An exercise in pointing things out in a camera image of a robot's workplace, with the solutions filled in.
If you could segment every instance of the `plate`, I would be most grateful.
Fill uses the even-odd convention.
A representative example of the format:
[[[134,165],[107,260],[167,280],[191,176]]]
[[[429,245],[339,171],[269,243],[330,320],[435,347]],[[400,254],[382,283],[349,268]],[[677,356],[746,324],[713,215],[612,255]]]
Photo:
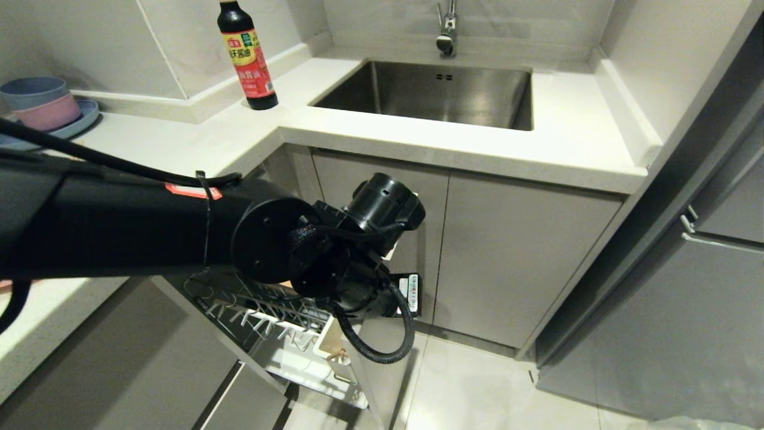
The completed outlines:
[[[71,122],[60,129],[48,132],[48,134],[59,138],[70,138],[84,132],[85,129],[90,127],[98,119],[100,113],[98,111],[98,103],[92,100],[77,100],[77,105],[79,105],[79,110],[83,111],[83,114],[75,122]],[[0,135],[0,148],[14,149],[16,151],[32,151],[34,149],[39,149],[39,146],[19,138]]]

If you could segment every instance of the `stacked bowls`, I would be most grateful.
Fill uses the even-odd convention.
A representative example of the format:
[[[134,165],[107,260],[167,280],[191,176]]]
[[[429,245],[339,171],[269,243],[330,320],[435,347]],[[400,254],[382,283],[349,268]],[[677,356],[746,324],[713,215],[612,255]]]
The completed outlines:
[[[66,81],[57,77],[28,77],[0,86],[0,94],[27,127],[49,132],[76,121],[81,115]]]

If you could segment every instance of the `kitchen counter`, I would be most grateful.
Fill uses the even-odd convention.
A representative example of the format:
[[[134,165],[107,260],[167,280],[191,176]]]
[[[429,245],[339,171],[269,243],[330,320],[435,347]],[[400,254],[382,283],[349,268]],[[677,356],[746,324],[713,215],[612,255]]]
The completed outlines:
[[[646,169],[632,162],[585,64],[533,68],[531,132],[309,106],[366,57],[368,52],[336,47],[293,68],[275,81],[280,104],[267,111],[235,103],[202,124],[106,113],[96,128],[76,141],[192,176],[199,169],[208,176],[246,173],[289,142],[618,194],[636,191],[646,178]],[[441,61],[436,54],[385,50],[371,57]],[[449,65],[527,69],[469,55]],[[21,316],[2,335],[0,402],[124,281],[35,283]]]

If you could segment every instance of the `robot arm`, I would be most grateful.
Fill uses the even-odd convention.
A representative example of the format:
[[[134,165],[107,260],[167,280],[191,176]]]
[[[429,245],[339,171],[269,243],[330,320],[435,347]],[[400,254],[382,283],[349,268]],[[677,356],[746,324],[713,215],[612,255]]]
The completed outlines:
[[[95,152],[5,120],[0,132],[67,153],[74,146],[83,158]],[[256,282],[290,280],[296,292],[330,310],[372,360],[398,361],[413,342],[406,300],[381,256],[421,224],[425,211],[385,174],[359,185],[344,210],[320,201],[311,206],[239,175],[136,175],[8,150],[0,150],[0,183],[0,279],[17,280],[14,295],[30,279],[237,272]],[[395,353],[373,351],[348,333],[349,314],[384,317],[398,308],[406,339]]]

